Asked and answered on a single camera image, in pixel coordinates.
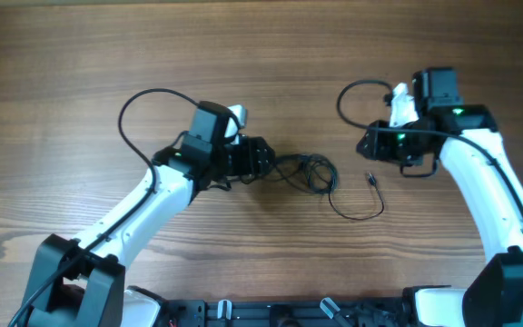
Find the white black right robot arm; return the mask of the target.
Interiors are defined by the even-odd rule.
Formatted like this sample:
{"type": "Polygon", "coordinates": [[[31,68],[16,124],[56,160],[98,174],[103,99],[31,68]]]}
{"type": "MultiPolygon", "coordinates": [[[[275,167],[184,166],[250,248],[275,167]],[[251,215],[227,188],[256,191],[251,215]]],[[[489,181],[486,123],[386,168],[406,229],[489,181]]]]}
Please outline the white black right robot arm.
{"type": "Polygon", "coordinates": [[[498,126],[483,104],[465,104],[452,68],[413,75],[386,97],[390,119],[369,125],[357,151],[365,158],[442,165],[460,189],[479,230],[487,264],[466,289],[409,290],[413,321],[422,326],[523,326],[523,187],[498,126]]]}

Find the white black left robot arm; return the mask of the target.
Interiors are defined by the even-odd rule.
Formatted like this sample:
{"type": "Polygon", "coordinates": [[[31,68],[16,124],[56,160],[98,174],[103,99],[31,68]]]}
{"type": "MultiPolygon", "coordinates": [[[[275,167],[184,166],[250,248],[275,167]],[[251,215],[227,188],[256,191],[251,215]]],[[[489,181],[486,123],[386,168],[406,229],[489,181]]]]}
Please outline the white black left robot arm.
{"type": "Polygon", "coordinates": [[[241,133],[239,104],[198,103],[179,147],[148,162],[140,183],[107,215],[70,239],[48,236],[37,248],[13,326],[155,326],[163,299],[124,284],[140,251],[201,192],[229,189],[230,178],[268,171],[272,149],[241,133]]]}

